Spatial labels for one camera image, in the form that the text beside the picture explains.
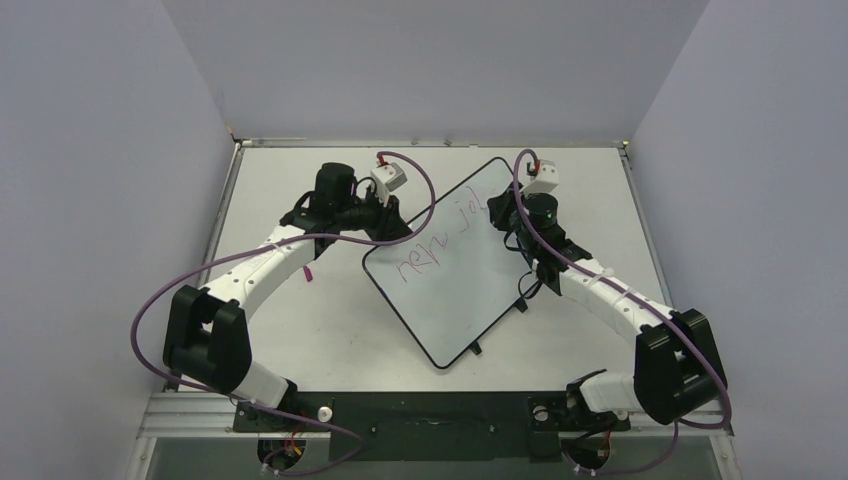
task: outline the whiteboard stand foot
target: whiteboard stand foot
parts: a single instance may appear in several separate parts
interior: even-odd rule
[[[468,349],[471,350],[471,352],[474,355],[477,355],[477,356],[480,356],[480,354],[483,353],[483,349],[480,348],[480,344],[478,342],[474,342],[471,345],[469,345]]]
[[[513,306],[515,308],[517,308],[518,311],[521,312],[521,313],[526,312],[527,309],[529,308],[527,306],[527,302],[523,298],[519,298],[518,300],[516,300],[515,303],[513,304]]]

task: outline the whiteboard frame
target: whiteboard frame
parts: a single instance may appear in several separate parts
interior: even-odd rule
[[[501,156],[492,157],[492,159],[491,159],[491,160],[489,160],[488,162],[486,162],[486,163],[484,163],[483,165],[481,165],[481,166],[480,166],[480,168],[478,168],[477,170],[474,170],[473,172],[471,172],[471,174],[470,174],[470,175],[468,175],[467,177],[465,177],[465,178],[464,178],[461,182],[457,183],[457,184],[456,184],[453,188],[451,188],[450,190],[448,190],[447,192],[445,192],[445,194],[444,194],[444,195],[442,195],[441,197],[437,198],[437,199],[436,199],[436,205],[438,205],[438,204],[439,204],[439,202],[441,202],[442,200],[444,200],[445,198],[447,198],[450,194],[452,194],[453,192],[455,192],[455,191],[456,191],[459,187],[461,187],[461,186],[465,185],[465,183],[466,183],[466,182],[468,182],[469,180],[471,180],[472,178],[474,178],[474,176],[475,176],[475,175],[477,175],[478,173],[480,173],[481,171],[483,171],[486,167],[488,167],[488,166],[489,166],[489,165],[491,165],[492,163],[496,163],[498,160],[500,160],[501,162],[503,162],[504,167],[507,169],[507,171],[512,172],[512,169],[511,169],[511,168],[509,168],[509,162],[507,162],[507,160],[506,160],[505,158],[503,158],[503,157],[501,157]],[[407,224],[411,224],[412,222],[414,222],[415,220],[417,220],[419,217],[421,217],[422,215],[424,215],[425,213],[427,213],[427,211],[428,211],[428,210],[429,210],[429,207],[428,207],[428,208],[425,208],[424,210],[422,210],[421,212],[419,212],[418,214],[416,214],[414,217],[412,217],[412,218],[411,218],[409,221],[407,221],[406,223],[407,223]],[[503,317],[504,317],[504,315],[506,315],[506,314],[507,314],[507,312],[509,312],[511,309],[513,309],[513,308],[517,308],[517,307],[518,307],[518,304],[519,304],[520,302],[523,302],[523,300],[524,300],[523,298],[521,298],[521,295],[520,295],[520,294],[519,294],[519,292],[518,292],[518,288],[519,288],[519,287],[518,287],[518,286],[516,286],[515,296],[516,296],[517,298],[516,298],[515,300],[513,300],[513,301],[510,303],[510,306],[509,306],[509,307],[507,307],[507,309],[506,309],[506,310],[504,310],[503,312],[501,312],[501,313],[500,313],[500,315],[498,315],[498,316],[497,316],[494,320],[492,320],[492,322],[489,324],[489,326],[488,326],[488,327],[486,327],[486,328],[485,328],[485,329],[484,329],[484,330],[480,333],[480,335],[478,335],[477,337],[475,337],[475,338],[474,338],[474,340],[472,340],[472,341],[471,341],[468,345],[466,345],[466,346],[465,346],[465,348],[463,348],[462,350],[460,350],[460,351],[459,351],[459,353],[457,353],[457,354],[456,354],[456,356],[455,356],[455,357],[453,357],[453,359],[451,359],[451,361],[450,361],[450,362],[448,362],[446,365],[439,365],[438,363],[436,363],[436,361],[435,361],[435,360],[433,359],[433,357],[430,355],[430,352],[428,352],[428,351],[427,351],[427,349],[426,349],[426,348],[424,348],[424,345],[423,345],[423,344],[421,343],[421,341],[418,339],[418,336],[416,336],[416,335],[415,335],[415,332],[413,332],[413,331],[412,331],[412,328],[410,328],[410,327],[409,327],[409,324],[408,324],[408,323],[406,323],[406,320],[403,318],[403,315],[401,315],[401,314],[400,314],[400,312],[398,311],[398,309],[397,309],[397,308],[395,308],[394,303],[392,303],[391,299],[389,299],[389,296],[388,296],[388,295],[386,295],[385,290],[383,290],[383,289],[380,287],[380,284],[379,284],[379,283],[377,283],[377,280],[374,278],[374,276],[373,276],[373,275],[371,275],[371,272],[370,272],[370,271],[368,271],[368,267],[365,265],[365,260],[368,258],[368,256],[369,256],[369,255],[371,255],[372,253],[374,253],[375,251],[377,251],[379,248],[380,248],[380,247],[374,247],[374,248],[372,248],[371,250],[368,250],[367,252],[365,252],[365,255],[363,255],[363,256],[362,256],[362,270],[364,270],[364,271],[365,271],[365,275],[367,275],[367,276],[368,276],[368,278],[371,280],[371,283],[373,283],[373,284],[374,284],[374,286],[375,286],[375,287],[377,287],[377,291],[379,291],[379,292],[380,292],[380,295],[381,295],[381,296],[382,296],[382,297],[386,300],[386,303],[388,303],[388,304],[389,304],[389,307],[391,307],[392,311],[393,311],[393,312],[395,312],[395,315],[397,315],[397,317],[400,319],[401,323],[403,323],[403,326],[404,326],[404,327],[406,327],[406,330],[409,332],[409,334],[410,334],[410,335],[412,335],[412,338],[413,338],[413,339],[415,339],[415,343],[417,343],[417,344],[418,344],[418,346],[419,346],[419,347],[421,347],[421,350],[424,352],[424,354],[425,354],[425,355],[427,355],[427,359],[428,359],[428,360],[430,360],[430,363],[432,363],[432,364],[433,364],[433,366],[434,366],[434,367],[436,367],[436,368],[438,368],[439,370],[447,370],[447,369],[449,369],[451,366],[453,366],[453,364],[454,364],[457,360],[459,360],[459,357],[461,357],[461,356],[462,356],[462,355],[463,355],[466,351],[471,350],[471,351],[472,351],[473,353],[475,353],[476,355],[479,355],[479,353],[478,353],[478,352],[480,351],[480,350],[479,350],[479,345],[478,345],[478,348],[477,348],[477,351],[476,351],[476,352],[474,351],[475,349],[474,349],[474,348],[472,348],[472,347],[473,347],[475,344],[478,344],[479,340],[480,340],[481,338],[483,338],[483,335],[485,335],[485,334],[486,334],[489,330],[491,330],[491,329],[492,329],[492,327],[494,327],[494,326],[495,326],[495,324],[496,324],[496,323],[498,323],[498,320],[500,320],[501,318],[503,318]]]

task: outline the table surface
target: table surface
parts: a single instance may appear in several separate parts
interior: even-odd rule
[[[216,257],[258,246],[295,201],[314,187],[324,162],[374,166],[376,148],[246,148],[221,229]],[[495,156],[512,164],[519,149],[403,148],[441,196]],[[560,170],[559,222],[578,245],[635,289],[660,299],[657,272],[618,151],[543,148]],[[396,194],[411,218],[428,204],[413,169]],[[364,233],[354,236],[365,238]],[[632,371],[633,347],[582,306],[547,289],[521,314],[512,310],[447,370],[430,363],[362,270],[370,247],[338,242],[293,275],[257,310],[253,356],[303,391],[559,390],[594,370]],[[212,278],[227,267],[212,272]]]

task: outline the gray wall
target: gray wall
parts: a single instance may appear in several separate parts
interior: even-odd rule
[[[848,3],[713,0],[633,139],[678,306],[714,325],[746,478],[845,478]]]
[[[237,137],[630,138],[707,0],[164,0]]]
[[[122,478],[232,142],[158,0],[4,1],[0,65],[0,477]]]

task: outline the metal frame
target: metal frame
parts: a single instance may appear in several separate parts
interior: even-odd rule
[[[657,256],[656,248],[650,234],[650,230],[645,221],[645,215],[642,210],[642,205],[639,201],[639,196],[631,173],[630,160],[625,147],[626,142],[613,143],[581,143],[581,142],[560,142],[554,144],[544,144],[533,142],[535,147],[550,147],[550,148],[569,148],[569,147],[603,147],[617,148],[619,157],[621,158],[622,168],[624,169],[627,183],[630,187],[630,192],[633,196],[633,201],[636,205],[636,210],[639,215],[639,221],[642,225],[642,231],[645,235],[645,240],[648,244],[648,250],[654,264],[654,269],[660,283],[664,301],[671,305],[671,296],[666,284],[665,275],[663,274],[662,266],[660,265]],[[301,138],[284,138],[284,139],[245,139],[236,141],[233,157],[230,163],[227,179],[221,193],[221,200],[218,206],[215,223],[210,234],[209,242],[204,255],[204,263],[211,261],[218,248],[221,232],[223,230],[224,221],[226,220],[227,210],[229,209],[230,200],[232,199],[233,190],[235,189],[238,173],[241,168],[242,159],[244,157],[245,148],[345,148],[345,147],[457,147],[457,148],[475,148],[475,147],[522,147],[512,143],[507,144],[472,144],[453,142],[451,139],[444,141],[309,141]],[[208,281],[209,272],[198,277],[199,284]],[[208,393],[154,393],[148,401],[147,411],[144,414],[141,427],[139,429],[138,439],[133,451],[130,465],[127,470],[127,478],[132,480],[141,480],[147,477],[147,472],[150,467],[150,461],[153,458],[153,452],[156,446],[157,438],[287,438],[291,435],[290,432],[275,432],[275,433],[236,433],[232,431],[233,415],[236,407],[230,403],[229,399]],[[720,414],[717,412],[694,412],[688,418],[694,421],[713,423],[717,421]],[[629,437],[669,437],[673,431],[670,426],[656,424],[646,414],[631,414],[630,416],[632,430],[621,432],[622,436]],[[300,432],[296,434],[296,438],[303,439],[319,439],[329,438],[329,433],[314,433]],[[713,453],[716,456],[716,463],[719,472],[723,479],[737,480],[741,479],[741,471],[739,469],[736,455],[733,451],[732,436],[724,430],[698,430],[690,427],[680,426],[681,436],[697,436],[709,437],[713,447]],[[568,438],[576,436],[576,434],[560,433],[560,437]]]

